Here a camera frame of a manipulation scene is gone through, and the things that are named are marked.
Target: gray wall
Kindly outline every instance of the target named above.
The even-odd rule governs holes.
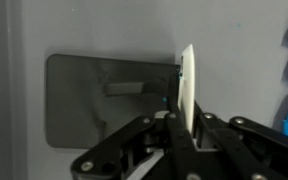
[[[13,156],[7,149],[0,154],[13,157],[14,179],[69,180],[69,165],[82,152],[46,144],[49,55],[178,60],[189,43],[197,59],[196,100],[205,111],[280,127],[288,110],[288,1],[0,1],[0,141],[8,142],[0,146],[12,142]]]

